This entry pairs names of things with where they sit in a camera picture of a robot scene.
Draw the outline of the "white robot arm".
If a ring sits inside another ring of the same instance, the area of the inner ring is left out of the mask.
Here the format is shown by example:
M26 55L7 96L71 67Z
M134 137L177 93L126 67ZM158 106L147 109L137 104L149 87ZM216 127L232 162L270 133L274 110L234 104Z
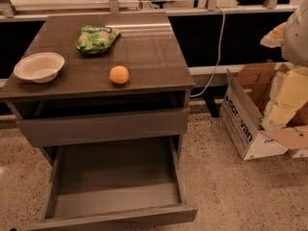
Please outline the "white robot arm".
M308 102L308 0L263 36L261 44L280 47L282 58L294 65L287 73L277 72L272 80L262 127L275 131L284 128Z

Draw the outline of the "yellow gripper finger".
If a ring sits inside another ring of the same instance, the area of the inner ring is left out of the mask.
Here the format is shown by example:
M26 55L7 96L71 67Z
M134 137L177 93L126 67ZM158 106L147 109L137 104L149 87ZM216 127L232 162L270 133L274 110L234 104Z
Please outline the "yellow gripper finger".
M308 68L298 67L284 73L277 71L269 92L262 127L266 131L284 128L308 102Z
M286 26L285 22L276 26L269 33L263 36L260 43L268 48L280 47L282 44L282 38L285 26Z

